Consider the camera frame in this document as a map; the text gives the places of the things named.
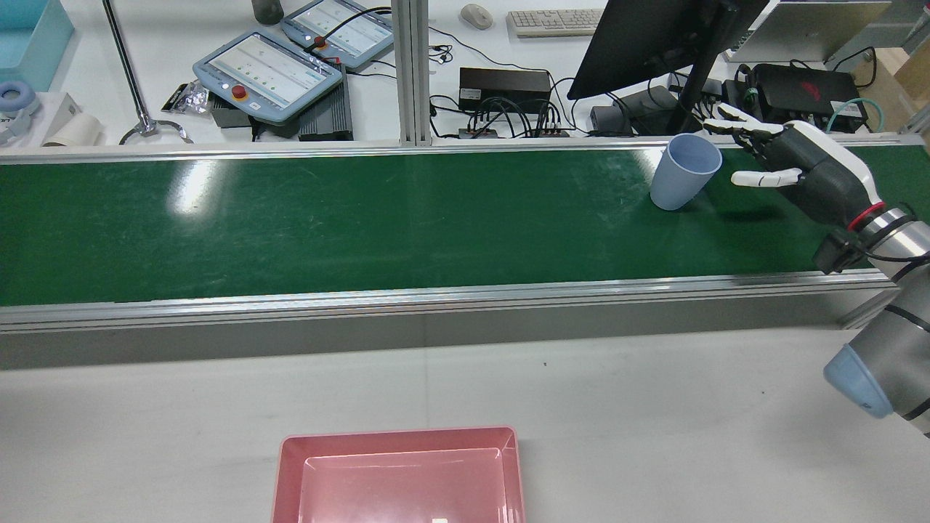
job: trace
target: light blue bin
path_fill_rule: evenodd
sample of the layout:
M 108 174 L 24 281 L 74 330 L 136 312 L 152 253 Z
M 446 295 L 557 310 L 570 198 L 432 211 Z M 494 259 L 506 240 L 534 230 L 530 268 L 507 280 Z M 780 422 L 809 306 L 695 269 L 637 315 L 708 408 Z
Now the light blue bin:
M 0 82 L 47 91 L 72 33 L 60 0 L 0 0 Z

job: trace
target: red emergency stop button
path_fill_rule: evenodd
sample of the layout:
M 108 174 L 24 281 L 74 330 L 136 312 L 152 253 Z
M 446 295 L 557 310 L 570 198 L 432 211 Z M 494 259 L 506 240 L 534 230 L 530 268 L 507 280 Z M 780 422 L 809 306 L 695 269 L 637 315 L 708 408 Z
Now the red emergency stop button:
M 248 98 L 248 91 L 246 91 L 245 87 L 235 86 L 232 88 L 232 97 L 235 100 L 243 101 Z

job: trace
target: robot finger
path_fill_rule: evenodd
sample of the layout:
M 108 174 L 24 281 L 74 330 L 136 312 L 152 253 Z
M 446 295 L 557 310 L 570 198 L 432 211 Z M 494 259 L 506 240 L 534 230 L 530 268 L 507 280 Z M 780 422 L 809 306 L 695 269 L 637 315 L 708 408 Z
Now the robot finger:
M 730 182 L 742 187 L 785 187 L 796 184 L 804 172 L 799 168 L 786 168 L 772 172 L 738 170 Z

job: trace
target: tablet screen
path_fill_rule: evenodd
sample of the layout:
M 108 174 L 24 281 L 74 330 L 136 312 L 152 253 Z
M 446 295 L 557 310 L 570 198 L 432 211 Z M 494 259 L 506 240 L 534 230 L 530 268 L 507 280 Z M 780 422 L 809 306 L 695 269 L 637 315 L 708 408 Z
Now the tablet screen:
M 258 34 L 251 34 L 208 63 L 282 109 L 326 80 L 309 63 Z
M 314 33 L 324 35 L 358 12 L 357 9 L 336 0 L 323 0 L 294 17 L 294 21 L 306 26 Z M 361 56 L 389 36 L 391 36 L 390 29 L 367 16 L 361 16 L 342 26 L 329 37 L 329 40 L 349 51 L 353 56 Z

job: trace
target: keyboard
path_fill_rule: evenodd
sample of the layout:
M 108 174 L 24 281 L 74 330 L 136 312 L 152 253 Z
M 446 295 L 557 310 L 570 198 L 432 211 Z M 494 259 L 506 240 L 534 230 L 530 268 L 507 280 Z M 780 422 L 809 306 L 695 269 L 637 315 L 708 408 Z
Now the keyboard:
M 520 38 L 590 36 L 603 14 L 603 9 L 511 11 L 507 13 L 507 25 Z

